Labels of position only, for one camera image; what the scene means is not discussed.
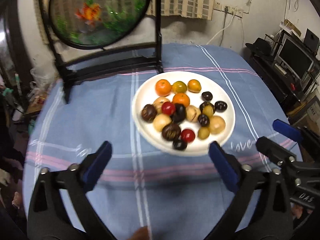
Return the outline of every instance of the plaid tablecloth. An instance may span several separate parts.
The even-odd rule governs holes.
[[[235,52],[216,46],[168,44],[163,45],[163,66],[165,71],[202,74],[228,93],[236,125],[223,149],[241,163],[270,171],[272,164],[255,147],[260,136],[271,138],[301,158],[299,148],[272,129],[273,120],[286,121],[279,104]],[[81,67],[83,63],[72,66]],[[201,240],[211,231],[233,194],[225,188],[209,157],[161,152],[140,136],[132,120],[132,98],[153,75],[156,71],[142,71],[84,82],[73,88],[68,105],[61,82],[55,86],[28,146],[23,181],[26,210],[42,167],[66,169],[108,140],[113,145],[112,159],[87,196],[119,240],[143,225],[149,226],[150,237],[156,240]],[[62,195],[73,225],[83,229],[68,194],[62,191]],[[248,224],[258,196],[256,192],[239,228]]]

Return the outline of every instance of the goldfish painting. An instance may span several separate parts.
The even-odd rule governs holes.
[[[101,7],[98,3],[93,3],[90,6],[84,3],[81,11],[78,9],[75,15],[78,19],[84,20],[86,24],[95,26],[96,21],[101,21]]]

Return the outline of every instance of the orange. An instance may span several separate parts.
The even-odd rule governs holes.
[[[172,98],[173,104],[183,104],[185,107],[190,105],[190,98],[185,93],[175,94]]]
[[[156,93],[158,96],[166,97],[171,92],[171,85],[168,80],[160,79],[156,83]]]
[[[193,92],[193,93],[199,93],[201,91],[201,84],[198,80],[196,79],[191,79],[188,82],[188,90]]]
[[[172,84],[172,91],[175,94],[185,93],[185,92],[187,92],[187,86],[182,81],[177,81]]]

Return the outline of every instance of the finger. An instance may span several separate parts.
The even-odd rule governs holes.
[[[148,227],[139,228],[128,240],[149,240]]]

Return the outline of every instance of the white wall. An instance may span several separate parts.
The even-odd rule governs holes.
[[[245,11],[247,0],[216,0],[228,5],[238,6]],[[265,34],[276,34],[279,31],[279,24],[284,20],[285,0],[252,0],[249,14],[243,16],[243,32],[240,18],[235,17],[232,25],[225,31],[223,47],[241,53],[246,42],[253,43],[258,37],[263,38]],[[231,19],[228,14],[226,25]],[[202,21],[198,19],[183,19],[171,17],[163,19],[164,28],[162,30],[164,43],[199,43],[206,44],[223,27],[224,12],[213,11],[212,21]],[[221,35],[211,44],[219,45]]]
[[[307,29],[311,30],[320,38],[320,17],[313,7],[310,0],[299,0],[298,10],[296,11],[294,4],[296,0],[291,0],[290,9],[287,9],[287,19],[290,20],[300,31],[302,40],[306,36]]]
[[[220,0],[221,3],[228,3],[228,5],[248,11],[249,8],[245,5],[246,1]],[[287,8],[286,18],[292,21],[303,35],[309,28],[320,37],[320,20],[310,1],[300,0],[299,10],[295,13],[295,0],[291,1],[291,8],[290,10]],[[42,43],[39,35],[33,0],[18,0],[18,5],[21,30],[30,58],[35,59],[36,65],[40,66],[43,72],[53,73],[53,57],[50,50]],[[246,42],[253,43],[258,37],[264,38],[266,33],[276,34],[280,29],[280,22],[284,20],[285,5],[286,0],[252,0],[249,14],[244,14],[242,18],[244,41],[240,18],[235,17],[230,28],[225,31],[222,46],[231,48],[241,54]],[[227,15],[226,25],[231,17],[230,14]],[[163,43],[206,44],[211,37],[222,29],[223,18],[224,12],[216,10],[213,11],[212,21],[183,17],[162,17]],[[221,36],[218,36],[211,44],[219,45],[220,39]],[[150,18],[145,18],[134,33],[112,47],[152,40],[154,40],[154,22]],[[73,48],[61,50],[65,60],[71,60],[93,52]]]

